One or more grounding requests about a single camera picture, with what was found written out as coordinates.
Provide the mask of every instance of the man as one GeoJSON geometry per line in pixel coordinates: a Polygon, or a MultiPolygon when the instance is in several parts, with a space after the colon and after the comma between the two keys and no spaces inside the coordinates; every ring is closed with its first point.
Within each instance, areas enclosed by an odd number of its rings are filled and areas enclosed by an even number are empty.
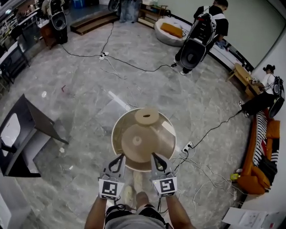
{"type": "MultiPolygon", "coordinates": [[[[133,204],[131,186],[124,190],[125,207],[121,210],[116,206],[105,208],[107,200],[97,197],[90,210],[85,223],[85,229],[165,229],[165,221],[149,203],[148,196],[142,190],[142,174],[134,172],[134,189],[136,195],[136,214],[131,213],[130,206],[133,204]]],[[[174,229],[195,229],[176,196],[166,197],[171,223],[174,229]]]]}
{"type": "Polygon", "coordinates": [[[266,76],[263,78],[263,81],[257,82],[257,85],[262,91],[261,94],[257,95],[253,99],[249,100],[245,104],[242,104],[241,101],[238,101],[238,104],[242,111],[245,113],[245,116],[255,115],[259,111],[266,109],[274,104],[276,96],[274,96],[273,88],[275,82],[274,76],[275,65],[268,64],[265,68],[266,76]]]}
{"type": "MultiPolygon", "coordinates": [[[[214,1],[214,4],[209,8],[209,13],[214,16],[220,13],[223,13],[228,8],[228,2],[227,0],[216,0],[214,1]]],[[[197,9],[196,13],[194,14],[194,19],[196,21],[197,17],[204,13],[204,7],[201,6],[197,9]]],[[[217,41],[221,41],[224,36],[227,36],[228,33],[228,21],[226,18],[218,19],[216,20],[216,37],[214,40],[206,47],[207,52],[213,47],[214,43],[217,41]]],[[[179,52],[176,54],[174,63],[177,63],[181,60],[181,54],[182,54],[183,47],[179,50],[179,52]]],[[[190,75],[192,74],[191,69],[183,68],[183,71],[180,72],[181,75],[190,75]]]]}

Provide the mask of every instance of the sofa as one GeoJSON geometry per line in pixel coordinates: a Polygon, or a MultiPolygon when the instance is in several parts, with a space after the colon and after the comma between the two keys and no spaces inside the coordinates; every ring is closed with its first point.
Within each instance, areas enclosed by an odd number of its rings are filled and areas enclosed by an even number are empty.
{"type": "Polygon", "coordinates": [[[261,165],[261,160],[268,161],[276,168],[279,139],[280,121],[269,118],[268,109],[257,113],[253,119],[242,172],[237,180],[241,188],[249,194],[262,195],[270,190],[275,173],[271,171],[270,176],[265,166],[261,165]]]}

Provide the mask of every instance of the shoe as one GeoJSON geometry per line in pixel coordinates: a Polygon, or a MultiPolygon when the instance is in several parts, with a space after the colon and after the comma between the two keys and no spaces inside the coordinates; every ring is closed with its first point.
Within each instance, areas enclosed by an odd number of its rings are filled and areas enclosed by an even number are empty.
{"type": "Polygon", "coordinates": [[[183,71],[180,71],[180,74],[182,76],[185,76],[185,75],[192,75],[192,71],[188,72],[188,73],[184,73],[183,71]]]}
{"type": "Polygon", "coordinates": [[[242,102],[241,102],[241,101],[238,101],[237,103],[238,103],[239,108],[241,109],[241,108],[242,108],[242,105],[243,105],[242,102]]]}
{"type": "Polygon", "coordinates": [[[143,175],[141,172],[134,171],[133,178],[134,178],[134,189],[138,194],[143,191],[143,175]]]}
{"type": "Polygon", "coordinates": [[[128,205],[129,207],[132,207],[133,205],[133,189],[130,185],[126,186],[124,189],[124,200],[123,203],[128,205]]]}

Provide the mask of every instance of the orange cushion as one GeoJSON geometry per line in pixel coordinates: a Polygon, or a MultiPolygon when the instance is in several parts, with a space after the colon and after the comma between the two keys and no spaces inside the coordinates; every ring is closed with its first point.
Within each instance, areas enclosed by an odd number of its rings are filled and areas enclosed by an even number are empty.
{"type": "Polygon", "coordinates": [[[280,121],[271,120],[267,123],[266,138],[280,138],[280,121]]]}
{"type": "Polygon", "coordinates": [[[163,23],[161,26],[161,29],[163,31],[165,31],[166,33],[171,34],[175,37],[178,37],[178,38],[183,37],[183,30],[182,29],[175,27],[173,25],[170,25],[168,23],[163,23]]]}

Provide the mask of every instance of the tile floor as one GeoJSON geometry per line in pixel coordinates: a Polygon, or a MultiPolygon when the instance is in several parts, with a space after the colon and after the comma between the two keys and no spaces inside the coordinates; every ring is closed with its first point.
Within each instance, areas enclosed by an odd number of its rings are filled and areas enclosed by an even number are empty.
{"type": "MultiPolygon", "coordinates": [[[[64,47],[73,54],[99,54],[111,28],[108,24],[84,36],[69,33],[64,47]]],[[[111,56],[144,69],[172,64],[177,50],[158,41],[154,30],[148,27],[118,22],[105,47],[111,56]]],[[[157,107],[174,125],[178,149],[188,141],[196,144],[207,130],[238,111],[236,102],[241,99],[241,93],[231,82],[225,82],[228,72],[210,56],[193,70],[192,76],[181,76],[180,67],[143,72],[112,58],[110,61],[125,80],[103,71],[113,70],[106,60],[99,62],[98,57],[71,56],[60,45],[43,50],[0,100],[3,108],[0,118],[3,120],[15,101],[25,93],[35,106],[62,125],[60,133],[70,142],[62,145],[50,140],[36,156],[34,161],[41,178],[17,178],[32,208],[22,228],[84,227],[98,193],[97,177],[101,165],[114,154],[112,127],[124,113],[124,107],[112,95],[138,107],[157,107]]],[[[192,159],[210,165],[213,172],[228,178],[240,166],[249,128],[249,119],[242,114],[236,116],[210,132],[198,145],[192,159]]],[[[207,167],[203,168],[213,180],[223,180],[211,174],[207,167]]],[[[236,202],[232,195],[206,183],[209,181],[206,175],[189,163],[181,165],[177,176],[180,201],[193,224],[198,229],[222,228],[221,219],[236,202]],[[195,198],[195,211],[193,198],[204,183],[195,198]]],[[[149,173],[144,174],[144,188],[157,206],[158,198],[149,177],[149,173]]],[[[129,169],[126,169],[126,180],[127,184],[132,184],[129,169]]],[[[221,186],[228,187],[226,182],[221,186]]]]}

